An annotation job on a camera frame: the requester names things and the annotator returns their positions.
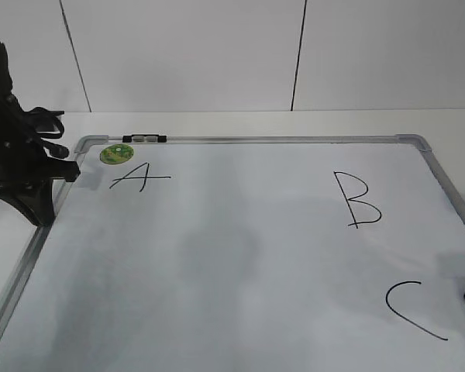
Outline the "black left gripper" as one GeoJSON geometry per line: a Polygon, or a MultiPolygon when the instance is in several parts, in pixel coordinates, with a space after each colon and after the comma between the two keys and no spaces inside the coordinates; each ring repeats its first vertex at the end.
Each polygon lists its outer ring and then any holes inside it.
{"type": "Polygon", "coordinates": [[[67,160],[69,149],[52,142],[63,134],[60,127],[0,127],[0,200],[35,226],[54,222],[53,180],[74,182],[80,175],[78,164],[67,160]]]}

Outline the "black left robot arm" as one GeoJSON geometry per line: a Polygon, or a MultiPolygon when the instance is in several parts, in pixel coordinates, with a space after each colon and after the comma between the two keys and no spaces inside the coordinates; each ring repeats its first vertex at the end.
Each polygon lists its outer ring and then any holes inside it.
{"type": "Polygon", "coordinates": [[[0,40],[0,200],[35,226],[55,219],[53,183],[74,182],[80,170],[69,150],[57,143],[65,128],[62,111],[22,109],[12,93],[9,59],[0,40]]]}

